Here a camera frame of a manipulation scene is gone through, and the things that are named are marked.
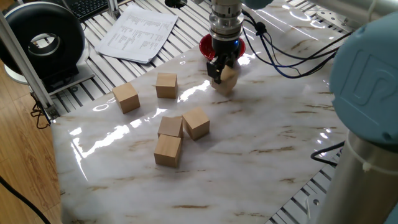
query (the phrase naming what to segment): black wire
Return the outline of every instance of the black wire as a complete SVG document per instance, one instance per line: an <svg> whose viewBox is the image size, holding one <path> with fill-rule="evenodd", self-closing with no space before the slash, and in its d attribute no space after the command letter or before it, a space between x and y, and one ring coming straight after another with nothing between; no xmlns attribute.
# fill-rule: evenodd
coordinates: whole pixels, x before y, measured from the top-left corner
<svg viewBox="0 0 398 224"><path fill-rule="evenodd" d="M31 96L33 97L33 99L34 99L35 102L36 102L35 105L34 105L33 108L32 108L32 112L30 112L30 115L31 115L33 118L37 117L36 128L37 128L37 129L45 129L46 127L50 127L50 120L49 120L49 118L47 117L47 115L46 115L45 113L43 113L43 107L42 107L42 105L40 104L39 101L36 100L36 98L33 96L33 94L31 94ZM47 122L48 122L44 127L39 127L39 121L40 121L40 117L41 117L41 116L45 116L45 118L46 118L46 120L47 120Z"/></svg>
<svg viewBox="0 0 398 224"><path fill-rule="evenodd" d="M336 55L336 53L333 53L331 56L329 56L328 58L326 58L323 62L321 62L321 63L318 64L316 67L314 67L313 69L311 69L310 71L308 71L308 72L306 72L306 73L304 73L304 74L300 74L300 75L297 75L297 76L290 76L290 75L286 75L284 72L282 72L281 70L279 70L279 67L286 68L286 66L283 66L283 65L276 65L276 64L274 63L274 61L273 61L273 59L272 59L272 56L271 56L271 54L269 53L269 50L268 50L268 48L267 48L267 45L265 44L264 39L262 38L262 36L260 36L260 39L261 39L261 42L263 43L263 46L264 46L264 48L265 48L265 50L266 50L266 52L267 52L267 54L268 54L268 57L269 57L270 60L271 60L271 63L265 61L264 59L262 59L261 57L258 56L258 54L256 53L256 51L254 51L253 46L251 45L250 40L249 40L249 38L248 38L248 35L247 35L247 33L246 33L246 31L245 31L244 29L243 29L243 33L244 33L245 38L246 38L246 40L247 40L247 42L248 42L248 44L249 44L250 49L253 51L253 53L256 55L256 57L257 57L260 61L262 61L262 62L264 62L264 63L266 63L266 64L268 64L268 65L272 65L281 75L283 75L283 76L286 77L286 78L302 78L302 77L306 77L306 76L308 76L308 75L311 75L311 74L313 74L313 73L319 71L319 69L321 69L329 60L331 60L331 59Z"/></svg>
<svg viewBox="0 0 398 224"><path fill-rule="evenodd" d="M342 37L340 37L339 39L337 39L337 40L331 42L330 44L328 44L328 45L326 45L326 46L324 46L322 49L320 49L319 51L315 52L313 55L311 55L311 56L309 56L309 57L307 57L307 58L298 57L298 56L294 56L294 55L288 54L288 53L282 51L281 49L278 49L278 48L277 48L275 45L273 45L269 40L267 40L266 37L264 37L264 38L266 39L266 41L268 42L268 44L270 44L273 48L275 48L277 51L279 51L280 53L282 53L282 54L284 54L284 55L286 55L286 56L289 56L289 57L291 57L291 58L298 59L298 60L310 60L310 59L320 58L320 57L326 56L326 55L328 55L328 54L330 54L330 53L332 53L332 52L337 51L340 47L337 47L337 48L335 48L335 49L333 49L333 50L329 50L328 52L325 52L325 53L323 53L323 54L317 55L317 54L319 54L320 52L322 52L322 51L324 51L325 49L327 49L328 47L332 46L333 44L338 43L339 41L343 40L344 38L348 37L348 36L351 35L351 34L352 34L352 32L349 32L349 33L345 34L344 36L342 36Z"/></svg>
<svg viewBox="0 0 398 224"><path fill-rule="evenodd" d="M252 21L249 21L249 20L247 20L247 19L245 19L244 21L250 23L252 26L254 26L254 27L256 28L256 25L255 25L256 22L255 22L255 20L254 20L253 18L251 18L251 19L252 19L253 22L252 22ZM284 54L284 55L286 55L286 56L292 57L292 58L294 58L294 59L302 60L302 61L300 61L300 62L298 62L298 63L295 63L295 64L292 64L292 65L278 65L278 67L281 67L281 68L290 68L290 67L294 67L294 66L300 65L300 64L302 64L302 63L304 63L304 62L306 62L306 61L308 61L308 60L313 60L313 59L321 58L321 57L324 57L324 56L326 56L326 55L329 55L329 54L331 54L331 53L333 53L333 52L336 52L336 51L339 49L339 47L337 47L337 48L335 48L335 49L333 49L333 50L329 50L329 51L327 51L327 52L325 52L325 53L319 55L320 52L324 51L325 49L327 49L328 47L332 46L333 44L335 44L335 43L337 43L337 42L343 40L344 38L348 37L348 36L351 35L351 34L352 34L352 32L345 34L344 36L342 36L342 37L340 37L339 39L333 41L332 43L330 43L330 44L324 46L322 49L320 49L319 51L315 52L314 54L312 54L311 56L309 56L309 57L307 57L307 58L302 58L302 57L297 57L297 56L294 56L294 55L289 55L288 53L283 52L281 49L278 49L278 48L272 43L272 40L269 40L267 37L264 36L264 34L262 34L262 37L268 42L268 44L271 45L272 51L274 51L274 49L276 49L276 50L278 50L279 52L281 52L282 54Z"/></svg>
<svg viewBox="0 0 398 224"><path fill-rule="evenodd" d="M32 209L45 224L51 224L50 221L44 216L44 214L29 200L27 200L23 195L21 195L17 190L13 189L7 182L0 176L0 184L3 185L10 193L15 195L19 200L24 202L30 209Z"/></svg>
<svg viewBox="0 0 398 224"><path fill-rule="evenodd" d="M326 163L326 164L329 164L329 165L332 165L332 166L337 166L337 163L335 163L335 162L330 162L330 161L327 161L327 160L324 160L324 159L320 159L320 158L318 158L316 156L321 154L321 153L332 151L334 149L338 149L338 148L343 147L343 146L344 146L344 141L339 143L339 144L335 144L334 146L330 146L330 147L328 147L326 149L321 149L321 150L311 154L311 159L313 159L315 161L318 161L318 162L323 162L323 163Z"/></svg>
<svg viewBox="0 0 398 224"><path fill-rule="evenodd" d="M273 47L273 44L272 44L272 37L271 37L271 35L270 35L268 32L266 32L266 34L268 34L269 40L271 41L271 49L272 49L272 54L274 55L275 61L276 61L279 65L282 65L282 64L278 61L278 58L276 57L275 50L274 50L274 47ZM294 67L291 67L291 68L294 69L294 70L296 70L296 72L300 75L300 71L299 71L297 68L294 68Z"/></svg>

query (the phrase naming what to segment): paper sheet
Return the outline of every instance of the paper sheet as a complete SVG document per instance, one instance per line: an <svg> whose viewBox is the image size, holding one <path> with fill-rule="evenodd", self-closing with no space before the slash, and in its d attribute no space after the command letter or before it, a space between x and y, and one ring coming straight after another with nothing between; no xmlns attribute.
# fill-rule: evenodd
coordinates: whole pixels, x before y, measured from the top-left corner
<svg viewBox="0 0 398 224"><path fill-rule="evenodd" d="M110 57L148 63L166 42L177 18L131 5L95 50Z"/></svg>

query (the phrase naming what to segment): wooden block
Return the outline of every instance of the wooden block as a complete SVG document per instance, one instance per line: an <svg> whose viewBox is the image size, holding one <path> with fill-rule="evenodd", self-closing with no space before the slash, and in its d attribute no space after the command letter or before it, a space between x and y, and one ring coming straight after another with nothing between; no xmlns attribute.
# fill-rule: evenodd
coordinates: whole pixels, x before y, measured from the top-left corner
<svg viewBox="0 0 398 224"><path fill-rule="evenodd" d="M137 91L131 83L113 88L112 92L124 114L140 107Z"/></svg>
<svg viewBox="0 0 398 224"><path fill-rule="evenodd" d="M207 134L210 130L210 120L200 108L194 108L182 115L183 127L193 140Z"/></svg>
<svg viewBox="0 0 398 224"><path fill-rule="evenodd" d="M182 138L182 118L168 118L163 117L160 122L159 130L157 132L157 137L161 134L173 136L177 138Z"/></svg>
<svg viewBox="0 0 398 224"><path fill-rule="evenodd" d="M221 72L221 83L217 84L214 80L211 80L211 87L213 87L217 92L224 96L228 96L236 82L238 81L238 73L229 66L225 66Z"/></svg>
<svg viewBox="0 0 398 224"><path fill-rule="evenodd" d="M173 73L158 73L156 79L156 94L158 98L177 97L177 74Z"/></svg>
<svg viewBox="0 0 398 224"><path fill-rule="evenodd" d="M158 165L177 167L181 154L182 139L161 134L155 149L155 162Z"/></svg>

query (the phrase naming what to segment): keyboard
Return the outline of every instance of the keyboard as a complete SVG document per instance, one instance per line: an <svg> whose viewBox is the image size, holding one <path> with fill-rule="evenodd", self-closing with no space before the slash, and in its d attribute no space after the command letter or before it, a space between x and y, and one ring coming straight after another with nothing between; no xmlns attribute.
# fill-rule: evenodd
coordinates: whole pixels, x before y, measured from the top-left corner
<svg viewBox="0 0 398 224"><path fill-rule="evenodd" d="M83 22L108 8L108 0L66 0L71 12Z"/></svg>

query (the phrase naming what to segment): marble surface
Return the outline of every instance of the marble surface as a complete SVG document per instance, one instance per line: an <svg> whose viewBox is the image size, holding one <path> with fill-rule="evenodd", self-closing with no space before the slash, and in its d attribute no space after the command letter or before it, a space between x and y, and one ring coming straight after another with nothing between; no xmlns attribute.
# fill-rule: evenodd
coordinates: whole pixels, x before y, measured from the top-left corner
<svg viewBox="0 0 398 224"><path fill-rule="evenodd" d="M341 34L274 1L259 11L276 45L310 55ZM267 58L249 28L253 46ZM295 60L280 56L282 63ZM301 71L320 60L302 65ZM210 86L198 47L133 80L141 107L122 114L112 93L52 124L63 210L82 223L265 223L323 164L316 149L345 138L331 105L331 64L298 80L279 75L249 48L229 97ZM294 71L284 70L290 74ZM177 73L178 99L158 99L158 72ZM179 168L157 166L154 149L163 116L201 106L210 133L185 133Z"/></svg>

